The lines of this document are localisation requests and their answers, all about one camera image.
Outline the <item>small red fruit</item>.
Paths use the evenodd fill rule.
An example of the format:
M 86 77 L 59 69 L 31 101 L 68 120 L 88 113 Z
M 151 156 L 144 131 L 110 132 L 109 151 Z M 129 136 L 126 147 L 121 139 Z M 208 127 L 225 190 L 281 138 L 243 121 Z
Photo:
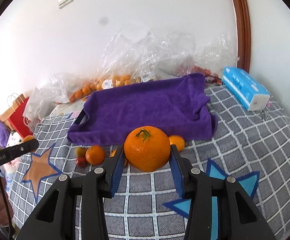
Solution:
M 77 159 L 76 159 L 76 165 L 78 167 L 84 168 L 84 167 L 86 167 L 88 165 L 88 162 L 87 162 L 87 160 L 86 160 L 85 157 L 77 157 Z

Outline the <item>yellow-green small fruit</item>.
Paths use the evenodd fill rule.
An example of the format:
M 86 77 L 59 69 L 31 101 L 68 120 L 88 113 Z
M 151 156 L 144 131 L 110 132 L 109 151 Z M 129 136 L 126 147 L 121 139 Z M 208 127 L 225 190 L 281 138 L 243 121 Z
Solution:
M 77 147 L 75 148 L 75 154 L 77 158 L 85 158 L 85 154 L 87 152 L 87 148 L 84 147 Z

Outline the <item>small mandarin orange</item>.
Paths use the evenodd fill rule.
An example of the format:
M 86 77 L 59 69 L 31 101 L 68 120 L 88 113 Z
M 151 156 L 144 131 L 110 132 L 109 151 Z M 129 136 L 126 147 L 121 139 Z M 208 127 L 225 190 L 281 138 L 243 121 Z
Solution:
M 101 165 L 105 159 L 105 152 L 101 146 L 94 145 L 87 149 L 85 158 L 91 165 Z

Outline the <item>large orange with stem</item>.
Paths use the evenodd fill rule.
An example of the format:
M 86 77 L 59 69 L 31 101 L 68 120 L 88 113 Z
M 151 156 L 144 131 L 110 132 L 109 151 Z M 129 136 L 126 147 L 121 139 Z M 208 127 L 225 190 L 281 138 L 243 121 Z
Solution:
M 124 153 L 133 167 L 153 172 L 163 167 L 170 158 L 169 138 L 159 128 L 138 127 L 125 139 Z

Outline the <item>brown paper bag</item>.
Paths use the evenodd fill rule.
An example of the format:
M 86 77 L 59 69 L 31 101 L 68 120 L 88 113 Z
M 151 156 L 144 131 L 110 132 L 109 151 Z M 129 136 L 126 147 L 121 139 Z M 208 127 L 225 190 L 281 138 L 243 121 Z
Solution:
M 24 94 L 17 95 L 13 93 L 11 97 L 14 98 L 14 101 L 8 107 L 8 109 L 2 115 L 0 115 L 0 122 L 2 122 L 9 129 L 9 131 L 14 131 L 14 128 L 10 124 L 9 118 L 16 111 L 16 109 L 25 101 L 25 96 Z

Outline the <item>red paper bag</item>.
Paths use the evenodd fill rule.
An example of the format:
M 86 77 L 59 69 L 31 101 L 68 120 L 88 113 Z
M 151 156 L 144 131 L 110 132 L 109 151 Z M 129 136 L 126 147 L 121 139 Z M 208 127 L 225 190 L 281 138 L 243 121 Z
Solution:
M 25 98 L 25 101 L 16 109 L 16 111 L 10 116 L 9 121 L 12 127 L 18 134 L 25 138 L 28 135 L 33 135 L 36 124 L 25 117 L 24 111 L 29 98 Z

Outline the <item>white plastic bag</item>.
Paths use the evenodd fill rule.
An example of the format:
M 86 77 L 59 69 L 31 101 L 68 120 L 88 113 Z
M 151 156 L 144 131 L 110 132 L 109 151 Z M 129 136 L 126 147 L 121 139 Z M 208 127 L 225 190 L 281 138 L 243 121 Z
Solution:
M 52 100 L 53 94 L 51 89 L 35 88 L 26 103 L 23 112 L 24 118 L 36 121 L 49 116 L 56 107 L 56 103 Z

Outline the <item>clear bag of oranges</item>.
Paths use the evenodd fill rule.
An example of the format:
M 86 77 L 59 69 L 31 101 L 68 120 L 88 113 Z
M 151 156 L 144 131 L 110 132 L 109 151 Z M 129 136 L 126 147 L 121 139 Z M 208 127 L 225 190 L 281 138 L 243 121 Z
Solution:
M 96 90 L 95 80 L 70 73 L 56 73 L 43 88 L 43 99 L 55 103 L 72 103 Z

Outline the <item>blue tissue pack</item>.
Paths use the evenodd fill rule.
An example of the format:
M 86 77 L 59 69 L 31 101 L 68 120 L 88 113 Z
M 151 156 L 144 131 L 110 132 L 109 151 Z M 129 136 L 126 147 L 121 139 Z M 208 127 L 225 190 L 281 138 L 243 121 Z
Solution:
M 262 111 L 265 109 L 270 93 L 243 69 L 225 67 L 222 82 L 247 111 Z

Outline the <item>purple towel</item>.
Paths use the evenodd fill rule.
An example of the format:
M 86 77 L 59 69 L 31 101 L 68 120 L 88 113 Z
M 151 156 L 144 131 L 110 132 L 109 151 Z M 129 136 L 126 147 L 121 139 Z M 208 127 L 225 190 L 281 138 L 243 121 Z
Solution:
M 217 116 L 210 113 L 205 78 L 190 74 L 93 92 L 67 132 L 74 145 L 119 145 L 135 128 L 153 126 L 184 140 L 210 140 Z

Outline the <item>clear plastic bag centre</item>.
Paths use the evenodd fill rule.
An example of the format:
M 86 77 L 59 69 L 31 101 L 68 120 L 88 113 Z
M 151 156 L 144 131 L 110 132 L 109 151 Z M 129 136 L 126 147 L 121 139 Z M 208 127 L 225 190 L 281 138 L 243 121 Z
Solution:
M 147 26 L 123 25 L 106 45 L 97 69 L 96 89 L 158 80 L 158 45 L 158 37 Z

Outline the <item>clear bag red fruit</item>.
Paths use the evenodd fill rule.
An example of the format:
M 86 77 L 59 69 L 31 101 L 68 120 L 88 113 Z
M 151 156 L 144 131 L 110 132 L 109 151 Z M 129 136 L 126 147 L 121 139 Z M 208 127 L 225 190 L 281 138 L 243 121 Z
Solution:
M 240 59 L 236 43 L 228 33 L 197 45 L 193 34 L 173 32 L 163 41 L 163 48 L 155 69 L 161 80 L 193 73 L 222 77 L 224 68 L 236 67 Z

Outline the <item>brown wooden door frame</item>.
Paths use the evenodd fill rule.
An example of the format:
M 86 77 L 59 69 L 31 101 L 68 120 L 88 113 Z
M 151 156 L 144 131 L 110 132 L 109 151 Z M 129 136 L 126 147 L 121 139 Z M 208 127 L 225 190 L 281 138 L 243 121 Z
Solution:
M 251 26 L 247 0 L 233 0 L 236 14 L 236 29 L 238 42 L 237 67 L 246 72 L 250 70 L 251 61 Z

